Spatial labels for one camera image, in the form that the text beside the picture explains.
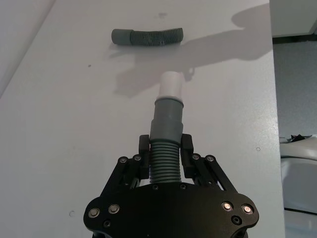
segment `white surface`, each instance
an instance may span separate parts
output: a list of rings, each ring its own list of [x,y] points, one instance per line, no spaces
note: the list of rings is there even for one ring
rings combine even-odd
[[[178,72],[165,72],[160,77],[159,93],[157,98],[171,96],[182,100],[182,86],[185,82],[184,75]]]
[[[175,27],[181,45],[111,43],[113,28]],[[169,70],[187,80],[195,151],[215,155],[257,205],[249,237],[284,237],[265,0],[57,0],[0,99],[1,236],[91,237],[83,212],[117,158],[137,153]]]
[[[282,159],[281,170],[284,206],[317,213],[317,161]]]
[[[54,2],[0,1],[0,97]]]
[[[286,238],[316,238],[317,216],[285,211]]]
[[[312,34],[317,28],[316,0],[271,0],[272,35]]]
[[[279,134],[317,134],[317,42],[274,45]]]
[[[317,135],[313,135],[305,140],[280,144],[280,154],[281,156],[291,156],[317,161]]]

